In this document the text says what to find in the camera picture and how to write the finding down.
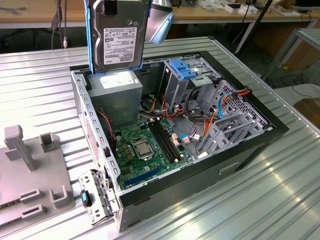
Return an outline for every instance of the aluminum table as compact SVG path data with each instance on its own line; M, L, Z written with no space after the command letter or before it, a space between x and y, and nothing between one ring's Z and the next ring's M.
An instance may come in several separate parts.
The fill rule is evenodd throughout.
M320 51L320 28L298 28L295 29L287 41L283 44L283 46L280 48L279 52L276 54L276 56L273 58L272 62L269 64L267 70L262 76L263 80L266 80L267 77L270 75L271 71L274 69L274 67L278 64L279 60L284 56L284 54L288 51L288 49L291 47L291 49L288 51L287 55L292 55L294 51L297 49L295 48L296 44L300 44L302 41L307 42L312 47Z
M87 49L0 55L0 140L20 124L25 138L59 135L76 206L7 237L16 239L319 239L319 130L284 102L219 42L207 37L146 44L144 57L209 51L253 90L289 128L247 168L118 233L113 219L92 228L78 176L94 163L77 116L69 66L88 61Z

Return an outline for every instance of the ram slot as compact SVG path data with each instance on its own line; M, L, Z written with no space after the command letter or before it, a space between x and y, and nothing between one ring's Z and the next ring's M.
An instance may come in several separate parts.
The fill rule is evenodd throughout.
M159 122L150 122L148 125L169 162L173 163L175 160L179 160L181 157L161 124Z

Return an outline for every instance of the green circuit board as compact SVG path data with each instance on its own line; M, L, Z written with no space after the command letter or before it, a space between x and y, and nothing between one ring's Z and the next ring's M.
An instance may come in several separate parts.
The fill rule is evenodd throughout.
M160 124L166 132L168 139L173 142L170 135L174 133L174 130L168 121L162 119ZM118 138L120 136L120 141L116 143L116 154L114 156L120 168L120 175L117 178L117 182L123 190L192 162L192 158L183 144L175 147L177 152L182 155L181 159L170 162L147 122L119 128L115 131L115 135L118 136ZM148 141L148 145L150 145L153 150L152 158L148 160L139 158L137 148L133 145L136 140ZM132 179L139 176L143 177L145 174L150 174L150 176L144 177L135 183L128 184L128 181L132 181Z

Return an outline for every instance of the hard drive label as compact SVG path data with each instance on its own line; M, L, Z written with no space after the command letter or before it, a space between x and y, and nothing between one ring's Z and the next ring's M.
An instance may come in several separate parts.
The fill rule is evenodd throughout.
M136 47L136 27L105 28L104 65L132 62Z

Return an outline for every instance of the hard drive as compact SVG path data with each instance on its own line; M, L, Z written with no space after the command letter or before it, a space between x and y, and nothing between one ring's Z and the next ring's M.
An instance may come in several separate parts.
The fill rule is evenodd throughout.
M85 8L92 73L139 68L150 2L85 0Z

